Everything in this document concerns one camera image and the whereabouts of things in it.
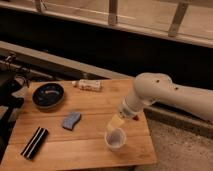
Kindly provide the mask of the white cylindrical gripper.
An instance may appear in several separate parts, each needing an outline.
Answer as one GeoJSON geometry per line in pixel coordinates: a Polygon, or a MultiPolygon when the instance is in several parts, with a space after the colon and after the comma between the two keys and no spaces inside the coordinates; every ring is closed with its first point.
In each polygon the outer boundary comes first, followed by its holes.
{"type": "Polygon", "coordinates": [[[107,124],[107,130],[113,131],[120,127],[124,120],[122,118],[132,119],[143,110],[144,104],[137,99],[128,99],[125,97],[118,107],[119,115],[114,115],[107,124]]]}

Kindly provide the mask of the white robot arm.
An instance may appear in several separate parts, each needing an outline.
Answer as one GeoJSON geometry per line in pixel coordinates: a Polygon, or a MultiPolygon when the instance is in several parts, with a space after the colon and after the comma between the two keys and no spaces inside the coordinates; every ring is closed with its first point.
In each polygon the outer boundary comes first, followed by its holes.
{"type": "Polygon", "coordinates": [[[133,80],[132,89],[120,103],[118,113],[108,122],[107,130],[114,131],[125,123],[125,118],[134,118],[156,102],[213,123],[213,90],[178,85],[162,73],[142,73],[133,80]]]}

